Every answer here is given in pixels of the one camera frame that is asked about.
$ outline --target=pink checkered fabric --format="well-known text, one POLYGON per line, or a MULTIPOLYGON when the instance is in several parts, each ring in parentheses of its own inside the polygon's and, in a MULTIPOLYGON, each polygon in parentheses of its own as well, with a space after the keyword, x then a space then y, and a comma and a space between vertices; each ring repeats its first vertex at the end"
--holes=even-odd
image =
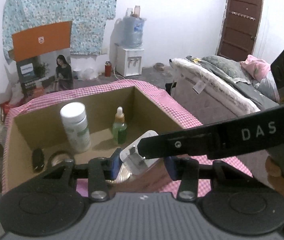
MULTIPOLYGON (((3 172, 2 172, 2 193, 5 194, 8 191, 8 145, 10 140, 10 132, 12 127, 13 118, 19 114, 29 113, 31 111, 51 106, 63 101, 68 101, 71 99, 76 99, 92 94, 99 94, 111 90, 121 89, 125 87, 138 87, 149 99, 151 99, 155 104, 157 104, 163 111, 168 113, 172 118, 174 118, 182 127, 191 128, 201 125, 199 120, 193 117, 188 111, 186 111, 182 106, 180 106, 172 97, 170 97, 165 90, 158 89, 157 87, 143 81, 137 80, 120 80, 112 82, 106 85, 79 88, 75 90, 60 91, 52 94, 47 94, 39 98, 35 98, 30 102, 16 107, 10 110, 9 114, 6 117, 5 125, 8 128, 7 138, 4 147, 3 155, 3 172)), ((204 156, 194 157, 201 164, 211 164, 212 162, 204 156)), ((246 174, 251 176, 250 171, 246 166, 236 157, 227 158, 224 160, 228 164, 234 166, 235 168, 243 171, 246 174)), ((177 189, 180 182, 174 181, 166 185, 162 189, 159 189, 162 192, 173 192, 176 195, 177 189)), ((207 180, 202 180, 199 182, 198 195, 203 196, 210 190, 210 183, 207 180)))

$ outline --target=floral curtain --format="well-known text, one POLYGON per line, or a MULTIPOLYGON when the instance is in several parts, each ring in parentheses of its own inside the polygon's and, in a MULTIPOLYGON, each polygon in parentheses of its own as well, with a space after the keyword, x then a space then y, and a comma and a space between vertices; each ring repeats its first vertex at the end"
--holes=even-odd
POLYGON ((99 55, 107 19, 116 0, 7 0, 3 10, 3 49, 13 49, 12 34, 55 22, 73 21, 71 54, 99 55))

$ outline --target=mattress label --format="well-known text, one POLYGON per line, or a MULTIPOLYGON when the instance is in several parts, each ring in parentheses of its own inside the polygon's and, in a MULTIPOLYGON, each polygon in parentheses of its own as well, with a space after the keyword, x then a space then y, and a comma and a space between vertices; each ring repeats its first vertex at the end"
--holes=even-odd
POLYGON ((205 87, 206 84, 202 80, 200 80, 193 86, 193 90, 199 94, 204 90, 205 87))

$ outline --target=dropper bottle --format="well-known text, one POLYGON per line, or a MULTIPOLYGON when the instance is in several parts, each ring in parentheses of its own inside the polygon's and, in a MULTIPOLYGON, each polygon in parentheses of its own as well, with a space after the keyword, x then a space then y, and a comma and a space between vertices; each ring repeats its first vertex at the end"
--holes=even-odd
POLYGON ((127 127, 128 126, 124 119, 123 108, 118 107, 112 127, 113 139, 116 144, 125 143, 127 127))

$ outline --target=plastic bottle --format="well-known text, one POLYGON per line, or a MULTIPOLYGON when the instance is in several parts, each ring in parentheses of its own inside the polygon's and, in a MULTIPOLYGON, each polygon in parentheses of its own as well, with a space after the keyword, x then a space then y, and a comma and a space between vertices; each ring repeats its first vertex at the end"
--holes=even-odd
POLYGON ((143 27, 145 19, 125 16, 123 18, 123 40, 121 46, 127 49, 136 49, 142 46, 143 27))
POLYGON ((104 76, 105 77, 110 77, 111 76, 111 72, 112 72, 112 63, 109 62, 109 61, 105 62, 104 68, 105 68, 104 76))
POLYGON ((134 14, 133 14, 133 16, 135 18, 140 18, 140 10, 141 10, 140 6, 139 5, 135 5, 134 14))
POLYGON ((84 104, 69 103, 62 107, 60 115, 72 148, 78 153, 87 151, 91 146, 91 138, 84 104))
POLYGON ((112 127, 113 139, 116 144, 123 144, 126 141, 126 128, 122 107, 118 107, 112 127))

